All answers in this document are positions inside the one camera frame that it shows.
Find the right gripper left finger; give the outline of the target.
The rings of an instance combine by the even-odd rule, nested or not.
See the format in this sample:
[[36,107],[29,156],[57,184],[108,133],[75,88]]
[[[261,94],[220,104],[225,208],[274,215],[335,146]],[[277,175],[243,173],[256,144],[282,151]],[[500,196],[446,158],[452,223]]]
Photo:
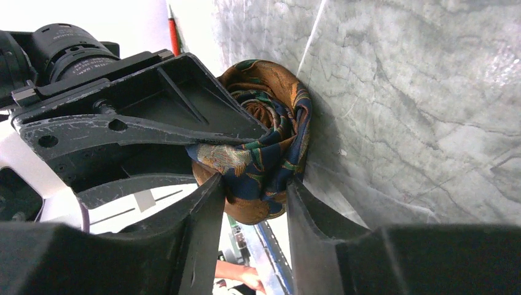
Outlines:
[[2,294],[211,294],[224,209],[215,174],[119,233],[1,223]]

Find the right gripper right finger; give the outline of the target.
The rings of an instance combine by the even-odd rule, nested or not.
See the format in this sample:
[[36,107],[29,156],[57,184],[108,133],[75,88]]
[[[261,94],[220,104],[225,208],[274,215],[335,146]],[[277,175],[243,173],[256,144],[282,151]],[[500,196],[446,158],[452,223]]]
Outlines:
[[520,228],[390,225],[342,216],[299,180],[288,184],[296,294],[519,294]]

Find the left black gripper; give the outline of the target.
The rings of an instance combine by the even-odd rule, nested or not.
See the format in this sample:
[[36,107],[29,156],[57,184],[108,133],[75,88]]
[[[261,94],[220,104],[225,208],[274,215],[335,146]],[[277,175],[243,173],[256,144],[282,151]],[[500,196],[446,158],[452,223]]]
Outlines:
[[1,121],[45,160],[105,144],[238,145],[268,133],[195,55],[118,50],[67,23],[2,31]]

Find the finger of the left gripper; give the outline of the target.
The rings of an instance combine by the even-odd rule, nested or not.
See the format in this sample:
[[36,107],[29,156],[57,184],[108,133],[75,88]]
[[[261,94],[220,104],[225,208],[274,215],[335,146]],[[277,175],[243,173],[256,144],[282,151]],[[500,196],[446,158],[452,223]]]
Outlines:
[[57,175],[88,209],[148,189],[192,184],[192,164],[183,146],[105,144],[57,158]]

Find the person's bare hand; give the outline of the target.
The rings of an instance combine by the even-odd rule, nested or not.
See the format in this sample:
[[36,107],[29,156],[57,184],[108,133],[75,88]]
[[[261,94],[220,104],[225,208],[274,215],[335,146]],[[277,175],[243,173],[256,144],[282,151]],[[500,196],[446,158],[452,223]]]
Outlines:
[[254,267],[240,266],[237,280],[242,282],[242,284],[236,286],[235,289],[241,294],[266,294],[262,280]]

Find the colourful patterned tie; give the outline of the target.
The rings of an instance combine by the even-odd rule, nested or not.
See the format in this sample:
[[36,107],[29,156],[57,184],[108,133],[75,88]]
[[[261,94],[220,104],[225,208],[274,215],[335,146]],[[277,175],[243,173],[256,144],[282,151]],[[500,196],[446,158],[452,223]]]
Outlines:
[[255,225],[286,211],[287,183],[302,179],[310,141],[312,101],[290,70],[267,60],[241,61],[219,77],[241,107],[267,127],[250,143],[187,147],[198,184],[220,173],[224,211],[237,222]]

